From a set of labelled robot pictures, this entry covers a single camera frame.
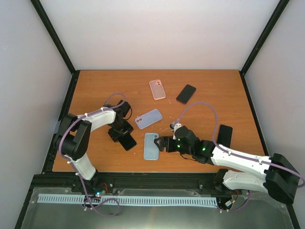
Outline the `light blue phone case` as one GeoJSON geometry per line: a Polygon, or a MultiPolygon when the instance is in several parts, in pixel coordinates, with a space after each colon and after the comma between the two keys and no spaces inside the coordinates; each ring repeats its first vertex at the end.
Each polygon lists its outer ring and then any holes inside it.
{"type": "Polygon", "coordinates": [[[159,135],[157,133],[146,133],[144,136],[143,158],[145,160],[157,160],[159,158],[159,149],[154,143],[159,135]]]}

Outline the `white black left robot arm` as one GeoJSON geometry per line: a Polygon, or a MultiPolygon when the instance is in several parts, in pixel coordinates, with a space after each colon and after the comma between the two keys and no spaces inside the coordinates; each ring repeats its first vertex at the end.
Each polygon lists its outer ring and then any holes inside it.
{"type": "Polygon", "coordinates": [[[97,170],[87,155],[91,132],[108,125],[108,135],[113,142],[118,142],[128,151],[136,146],[131,136],[133,127],[125,119],[132,111],[127,101],[120,100],[116,106],[104,107],[81,115],[67,114],[60,123],[53,141],[53,147],[71,163],[77,175],[83,178],[82,186],[89,192],[98,189],[99,180],[94,177],[97,170]]]}

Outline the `lavender phone case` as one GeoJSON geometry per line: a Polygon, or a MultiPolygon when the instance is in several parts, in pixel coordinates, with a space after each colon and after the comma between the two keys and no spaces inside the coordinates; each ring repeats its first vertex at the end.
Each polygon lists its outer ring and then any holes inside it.
{"type": "Polygon", "coordinates": [[[163,116],[158,109],[153,109],[137,118],[135,118],[135,123],[139,129],[144,129],[160,120],[163,116]]]}

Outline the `black smartphone dark blue edge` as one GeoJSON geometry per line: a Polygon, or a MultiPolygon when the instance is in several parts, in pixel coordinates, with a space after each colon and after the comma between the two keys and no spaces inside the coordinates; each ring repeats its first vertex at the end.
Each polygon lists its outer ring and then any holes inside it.
{"type": "Polygon", "coordinates": [[[217,136],[217,143],[230,148],[232,140],[233,128],[227,125],[220,125],[217,136]]]}

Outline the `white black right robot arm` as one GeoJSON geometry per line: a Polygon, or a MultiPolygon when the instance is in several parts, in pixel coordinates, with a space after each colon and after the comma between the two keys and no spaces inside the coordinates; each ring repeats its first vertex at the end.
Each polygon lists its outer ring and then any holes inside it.
{"type": "Polygon", "coordinates": [[[281,154],[256,156],[230,149],[212,141],[199,139],[186,126],[177,124],[173,136],[154,140],[160,151],[188,154],[201,164],[223,166],[214,179],[219,192],[244,189],[268,194],[278,202],[292,204],[299,173],[281,154]]]}

